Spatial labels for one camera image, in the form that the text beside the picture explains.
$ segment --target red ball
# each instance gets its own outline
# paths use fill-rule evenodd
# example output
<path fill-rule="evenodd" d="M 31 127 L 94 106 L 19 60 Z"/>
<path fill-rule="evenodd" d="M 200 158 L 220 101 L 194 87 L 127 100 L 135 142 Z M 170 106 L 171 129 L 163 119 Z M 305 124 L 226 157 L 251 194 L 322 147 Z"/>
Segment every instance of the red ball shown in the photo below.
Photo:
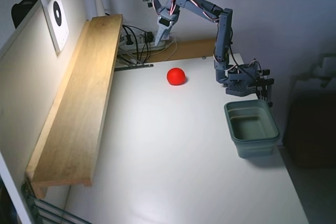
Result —
<path fill-rule="evenodd" d="M 172 68 L 167 73 L 167 80 L 171 85 L 182 85 L 185 83 L 185 73 L 181 68 Z"/>

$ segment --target white table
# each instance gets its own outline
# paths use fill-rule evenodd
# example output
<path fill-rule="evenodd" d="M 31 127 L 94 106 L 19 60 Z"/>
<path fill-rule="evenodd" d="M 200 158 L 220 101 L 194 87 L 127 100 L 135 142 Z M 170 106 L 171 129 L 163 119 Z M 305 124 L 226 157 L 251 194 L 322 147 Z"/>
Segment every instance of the white table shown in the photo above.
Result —
<path fill-rule="evenodd" d="M 188 82 L 171 86 L 182 68 Z M 67 211 L 95 224 L 308 223 L 277 150 L 238 157 L 212 57 L 114 74 L 92 187 L 73 186 Z"/>

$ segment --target black cable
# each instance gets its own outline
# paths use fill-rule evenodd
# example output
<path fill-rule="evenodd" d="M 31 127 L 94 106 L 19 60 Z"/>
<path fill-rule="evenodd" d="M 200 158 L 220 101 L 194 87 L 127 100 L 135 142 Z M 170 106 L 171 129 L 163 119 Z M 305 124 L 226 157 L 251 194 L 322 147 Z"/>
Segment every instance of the black cable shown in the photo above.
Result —
<path fill-rule="evenodd" d="M 148 31 L 145 31 L 145 30 L 143 30 L 143 29 L 141 29 L 141 28 L 139 28 L 139 27 L 136 27 L 136 26 L 130 26 L 130 25 L 124 25 L 124 26 L 132 27 L 132 28 L 138 29 L 138 30 L 140 30 L 140 31 L 143 31 L 143 32 L 145 32 L 145 33 L 148 33 Z"/>
<path fill-rule="evenodd" d="M 146 57 L 144 63 L 146 63 L 151 58 L 151 54 L 152 54 L 152 48 L 151 48 L 151 44 L 149 43 L 149 55 L 148 55 L 148 58 Z"/>
<path fill-rule="evenodd" d="M 233 55 L 231 45 L 229 46 L 229 49 L 230 49 L 230 53 L 231 53 L 231 55 L 232 55 L 232 59 L 233 59 L 233 61 L 235 62 L 235 64 L 237 65 L 237 67 L 238 67 L 242 72 L 244 72 L 245 74 L 247 74 L 248 76 L 250 76 L 250 77 L 255 81 L 256 79 L 255 79 L 252 75 L 250 75 L 248 72 L 246 72 L 245 69 L 242 68 L 241 65 L 239 65 L 239 64 L 237 63 L 237 61 L 236 61 L 236 59 L 235 59 L 235 57 L 234 57 L 234 55 Z"/>
<path fill-rule="evenodd" d="M 125 31 L 126 35 L 129 35 L 129 33 L 128 33 L 128 31 L 125 29 L 125 27 L 122 26 L 122 28 L 124 28 L 124 31 Z"/>
<path fill-rule="evenodd" d="M 145 39 L 145 44 L 143 45 L 143 48 L 142 48 L 142 51 L 141 51 L 141 54 L 140 54 L 140 59 L 141 59 L 141 57 L 142 57 L 142 54 L 143 54 L 143 51 L 144 51 L 145 47 L 146 47 L 146 49 L 147 49 L 146 57 L 145 57 L 145 59 L 144 59 L 143 62 L 142 62 L 143 64 L 145 64 L 146 61 L 149 59 L 150 50 L 149 50 L 149 47 L 148 47 L 148 42 L 146 41 L 146 37 L 145 37 L 143 34 L 141 34 L 140 36 L 142 36 L 142 37 Z"/>
<path fill-rule="evenodd" d="M 147 55 L 146 55 L 146 58 L 143 60 L 143 63 L 144 63 L 144 64 L 146 63 L 146 61 L 149 60 L 149 58 L 150 58 L 150 56 L 151 56 L 151 52 L 150 52 L 150 49 L 149 49 L 149 47 L 148 47 L 148 43 L 146 43 L 146 48 L 147 48 Z"/>
<path fill-rule="evenodd" d="M 132 34 L 133 34 L 133 36 L 134 36 L 134 39 L 135 39 L 135 45 L 136 45 L 136 47 L 137 47 L 137 53 L 136 53 L 136 58 L 137 58 L 137 60 L 139 61 L 139 47 L 138 47 L 138 40 L 137 40 L 137 37 L 135 36 L 135 33 L 133 32 L 133 30 L 130 28 L 130 27 L 128 27 L 128 26 L 126 26 L 126 25 L 122 25 L 122 27 L 124 27 L 124 28 L 127 28 Z"/>
<path fill-rule="evenodd" d="M 143 52 L 144 52 L 144 50 L 145 50 L 146 45 L 147 45 L 147 42 L 145 42 L 145 44 L 143 45 L 143 48 L 142 48 L 142 51 L 141 51 L 141 54 L 140 54 L 140 59 L 141 59 L 141 57 L 142 57 L 142 54 L 143 54 Z"/>

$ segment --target metal bracket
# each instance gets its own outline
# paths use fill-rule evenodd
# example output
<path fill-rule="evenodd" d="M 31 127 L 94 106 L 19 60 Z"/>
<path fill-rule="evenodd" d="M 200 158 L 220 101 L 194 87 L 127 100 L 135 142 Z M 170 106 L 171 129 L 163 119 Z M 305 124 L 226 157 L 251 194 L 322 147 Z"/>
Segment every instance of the metal bracket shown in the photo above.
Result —
<path fill-rule="evenodd" d="M 64 211 L 61 208 L 55 207 L 44 200 L 37 199 L 28 180 L 23 182 L 21 192 L 24 196 L 24 200 L 28 206 L 31 216 L 33 217 L 34 224 L 92 224 L 76 215 Z"/>

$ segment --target gray plastic bin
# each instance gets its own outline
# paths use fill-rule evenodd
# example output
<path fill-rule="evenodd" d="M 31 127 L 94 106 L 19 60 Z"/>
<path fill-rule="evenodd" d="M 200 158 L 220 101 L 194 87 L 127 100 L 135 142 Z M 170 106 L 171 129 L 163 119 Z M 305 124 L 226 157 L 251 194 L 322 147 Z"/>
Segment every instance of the gray plastic bin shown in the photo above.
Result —
<path fill-rule="evenodd" d="M 224 106 L 224 111 L 239 157 L 272 153 L 280 134 L 265 101 L 230 102 Z"/>

